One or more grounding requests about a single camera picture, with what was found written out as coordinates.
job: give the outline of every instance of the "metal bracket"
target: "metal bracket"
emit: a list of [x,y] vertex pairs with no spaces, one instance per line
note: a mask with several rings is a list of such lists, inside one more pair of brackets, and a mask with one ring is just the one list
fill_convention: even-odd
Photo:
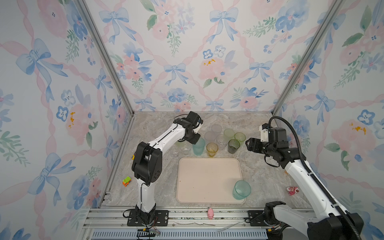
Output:
[[[168,225],[168,210],[155,210],[154,223],[157,227],[166,227]],[[128,216],[127,226],[129,227],[142,227],[145,226],[140,217],[136,214],[135,211],[130,211]]]
[[264,219],[257,219],[260,215],[263,214],[263,210],[249,210],[248,217],[250,219],[249,224],[251,227],[268,227],[268,225],[264,222]]

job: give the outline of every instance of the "floral wallpaper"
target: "floral wallpaper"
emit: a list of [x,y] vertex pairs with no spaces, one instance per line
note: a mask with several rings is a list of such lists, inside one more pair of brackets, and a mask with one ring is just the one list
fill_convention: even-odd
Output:
[[76,239],[128,115],[71,0],[0,3],[0,239]]
[[360,214],[367,240],[384,239],[383,9],[384,0],[345,1],[277,112],[324,185]]
[[332,1],[86,3],[135,111],[270,111]]

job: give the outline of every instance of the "robotic arm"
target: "robotic arm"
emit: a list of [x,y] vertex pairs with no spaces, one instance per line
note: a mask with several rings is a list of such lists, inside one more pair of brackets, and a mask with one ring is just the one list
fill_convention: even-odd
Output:
[[[295,136],[297,147],[289,148],[284,128],[271,127],[274,118],[288,125]],[[290,208],[284,202],[276,201],[265,205],[263,220],[270,225],[284,222],[310,240],[361,239],[360,233],[364,224],[362,218],[357,213],[349,213],[319,181],[301,152],[299,139],[291,124],[274,116],[268,124],[260,126],[259,130],[260,139],[250,138],[246,141],[248,151],[264,154],[264,160],[272,156],[296,181],[316,214],[314,218]]]
[[151,226],[155,216],[155,181],[162,171],[162,156],[177,141],[196,144],[200,138],[198,130],[203,120],[195,112],[189,112],[186,118],[177,118],[171,127],[149,143],[141,142],[137,146],[132,171],[137,178],[140,199],[135,207],[134,216],[139,222]]

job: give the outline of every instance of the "gray marble surface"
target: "gray marble surface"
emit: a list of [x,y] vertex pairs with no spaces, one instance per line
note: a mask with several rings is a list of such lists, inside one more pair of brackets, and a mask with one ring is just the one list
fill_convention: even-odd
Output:
[[[235,132],[243,132],[247,139],[250,137],[260,138],[259,126],[268,122],[272,116],[267,113],[198,113],[204,120],[199,133],[201,136],[210,131],[213,124],[219,124],[226,128],[232,128]],[[108,205],[134,206],[139,198],[139,189],[134,178],[132,167],[132,154],[141,142],[149,142],[162,134],[173,122],[175,112],[139,112],[135,117],[131,133],[128,137],[125,153],[120,161],[116,176],[111,189]],[[155,201],[158,207],[264,207],[270,201],[283,201],[292,208],[310,208],[307,198],[302,192],[289,196],[286,188],[297,186],[295,181],[285,173],[282,168],[273,168],[264,162],[261,154],[247,151],[242,144],[235,154],[227,150],[219,150],[215,157],[234,157],[239,160],[243,180],[247,181],[252,188],[251,194],[243,204],[182,204],[176,200],[177,174],[179,160],[184,157],[181,154],[175,159],[172,153],[178,147],[173,145],[163,155],[163,169],[159,179],[156,181]],[[190,157],[195,157],[193,150],[189,152]],[[206,151],[201,157],[207,157]],[[122,180],[130,176],[132,182],[124,187]]]

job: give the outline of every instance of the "pink toy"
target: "pink toy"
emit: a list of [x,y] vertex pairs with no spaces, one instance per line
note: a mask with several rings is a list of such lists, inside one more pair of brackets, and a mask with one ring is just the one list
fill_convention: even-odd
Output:
[[288,194],[290,196],[294,195],[295,193],[298,193],[299,192],[299,188],[298,187],[287,187],[287,191],[288,191]]
[[214,210],[212,208],[208,209],[208,218],[213,219],[214,218]]

